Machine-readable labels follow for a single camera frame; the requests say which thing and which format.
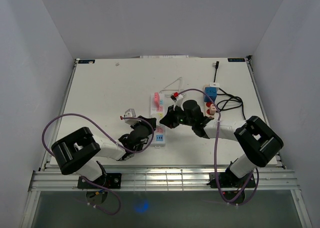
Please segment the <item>white multicolour power strip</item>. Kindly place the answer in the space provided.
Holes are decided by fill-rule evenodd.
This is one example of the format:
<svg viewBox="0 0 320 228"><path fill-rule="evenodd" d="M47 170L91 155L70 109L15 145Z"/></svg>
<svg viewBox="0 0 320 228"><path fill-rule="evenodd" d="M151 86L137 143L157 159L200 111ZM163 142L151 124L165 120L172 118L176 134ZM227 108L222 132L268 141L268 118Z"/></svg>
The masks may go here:
<svg viewBox="0 0 320 228"><path fill-rule="evenodd" d="M156 107L154 104L154 93L150 96L150 116L156 118L154 138L151 143L155 148L161 148L166 145L166 127L160 124L160 119L166 114L165 95L162 93L159 93L159 95L161 99L159 107Z"/></svg>

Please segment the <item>pink plug adapter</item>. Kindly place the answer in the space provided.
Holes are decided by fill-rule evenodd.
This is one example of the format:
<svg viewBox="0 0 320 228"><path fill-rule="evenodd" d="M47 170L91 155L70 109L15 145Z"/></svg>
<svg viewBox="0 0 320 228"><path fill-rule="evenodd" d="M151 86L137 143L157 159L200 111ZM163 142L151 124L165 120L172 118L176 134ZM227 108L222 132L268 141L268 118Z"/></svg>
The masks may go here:
<svg viewBox="0 0 320 228"><path fill-rule="evenodd" d="M153 101L154 101L155 106L159 107L160 106L160 95L158 92L154 93L153 99L154 99Z"/></svg>

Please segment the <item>beige red power strip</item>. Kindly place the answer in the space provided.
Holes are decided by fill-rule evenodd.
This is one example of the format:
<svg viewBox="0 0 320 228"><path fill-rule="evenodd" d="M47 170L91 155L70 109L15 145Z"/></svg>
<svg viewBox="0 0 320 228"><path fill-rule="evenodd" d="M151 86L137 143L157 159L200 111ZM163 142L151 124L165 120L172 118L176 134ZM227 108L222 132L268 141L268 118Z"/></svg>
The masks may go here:
<svg viewBox="0 0 320 228"><path fill-rule="evenodd" d="M205 87L209 87L210 85L209 84L206 84L204 87L203 87L203 92L204 92L204 88ZM215 115L210 115L208 113L208 110L209 110L209 107L210 105L213 104L212 102L204 102L204 114L209 117L210 119L213 119L215 117Z"/></svg>

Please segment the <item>blue cube socket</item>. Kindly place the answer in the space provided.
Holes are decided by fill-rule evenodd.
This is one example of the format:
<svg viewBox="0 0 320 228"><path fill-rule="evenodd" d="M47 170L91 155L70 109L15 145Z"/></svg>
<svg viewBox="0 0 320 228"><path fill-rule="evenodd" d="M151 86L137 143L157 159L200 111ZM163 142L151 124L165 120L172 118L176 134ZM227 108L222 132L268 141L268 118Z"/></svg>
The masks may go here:
<svg viewBox="0 0 320 228"><path fill-rule="evenodd" d="M206 95L203 96L204 102L215 102L216 98L217 98L217 91L219 89L217 87L205 87L204 88L204 93Z"/></svg>

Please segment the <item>white usb charger plug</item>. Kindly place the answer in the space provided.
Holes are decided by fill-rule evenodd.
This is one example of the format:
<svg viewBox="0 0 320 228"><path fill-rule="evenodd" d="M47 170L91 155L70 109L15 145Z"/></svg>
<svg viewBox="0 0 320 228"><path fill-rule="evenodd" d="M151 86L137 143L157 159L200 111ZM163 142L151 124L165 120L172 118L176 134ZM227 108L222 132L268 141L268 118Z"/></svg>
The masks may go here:
<svg viewBox="0 0 320 228"><path fill-rule="evenodd" d="M215 83L215 82L210 82L209 86L210 87L220 88L220 84L219 83Z"/></svg>

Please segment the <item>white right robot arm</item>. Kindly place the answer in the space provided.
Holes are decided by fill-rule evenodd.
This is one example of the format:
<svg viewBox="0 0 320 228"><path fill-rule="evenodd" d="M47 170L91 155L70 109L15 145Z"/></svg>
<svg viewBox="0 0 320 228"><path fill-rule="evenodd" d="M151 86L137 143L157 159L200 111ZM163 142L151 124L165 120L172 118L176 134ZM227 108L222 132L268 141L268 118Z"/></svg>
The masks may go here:
<svg viewBox="0 0 320 228"><path fill-rule="evenodd" d="M283 148L282 139L258 116L242 121L218 121L204 115L194 100L179 106L170 106L160 124L173 129L179 125L190 126L193 132L205 139L237 141L244 154L225 171L226 182L237 187L255 168L265 167Z"/></svg>

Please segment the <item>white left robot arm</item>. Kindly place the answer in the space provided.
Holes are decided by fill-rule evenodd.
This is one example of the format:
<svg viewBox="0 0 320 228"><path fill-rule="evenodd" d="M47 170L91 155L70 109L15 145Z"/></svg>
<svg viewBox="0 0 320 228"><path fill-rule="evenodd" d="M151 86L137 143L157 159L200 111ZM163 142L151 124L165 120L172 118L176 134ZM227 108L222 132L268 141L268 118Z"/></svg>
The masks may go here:
<svg viewBox="0 0 320 228"><path fill-rule="evenodd" d="M76 173L84 176L95 188L100 188L106 183L106 172L96 158L126 161L135 154L142 153L151 145L157 125L156 118L121 116L132 130L115 140L88 117L76 115L93 123L105 136L93 134L88 127L79 128L54 142L51 155L55 157L63 175Z"/></svg>

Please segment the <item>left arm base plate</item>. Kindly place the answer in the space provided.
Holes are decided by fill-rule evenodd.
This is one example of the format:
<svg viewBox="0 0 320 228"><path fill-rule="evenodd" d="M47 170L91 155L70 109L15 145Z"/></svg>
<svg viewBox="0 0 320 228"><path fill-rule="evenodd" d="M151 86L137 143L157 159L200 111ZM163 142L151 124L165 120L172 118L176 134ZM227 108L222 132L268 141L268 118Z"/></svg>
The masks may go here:
<svg viewBox="0 0 320 228"><path fill-rule="evenodd" d="M120 189L121 188L121 180L122 174L121 173L108 173L106 175L101 175L92 183L95 183L99 186L106 187L108 189ZM97 189L96 187L90 183L88 183L83 177L79 177L77 182L78 189Z"/></svg>

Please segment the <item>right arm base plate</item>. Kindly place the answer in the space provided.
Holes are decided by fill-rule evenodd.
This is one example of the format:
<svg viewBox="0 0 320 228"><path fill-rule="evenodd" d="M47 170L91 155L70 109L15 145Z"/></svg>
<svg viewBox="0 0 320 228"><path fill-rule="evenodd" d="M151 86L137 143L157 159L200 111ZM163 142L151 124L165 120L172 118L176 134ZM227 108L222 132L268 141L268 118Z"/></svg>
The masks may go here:
<svg viewBox="0 0 320 228"><path fill-rule="evenodd" d="M249 177L249 174L246 174L243 178L239 179L236 176L230 176L225 172L217 172L217 175L221 188L241 188ZM207 186L210 186L211 188L217 188L214 172L209 174L209 182L207 183Z"/></svg>

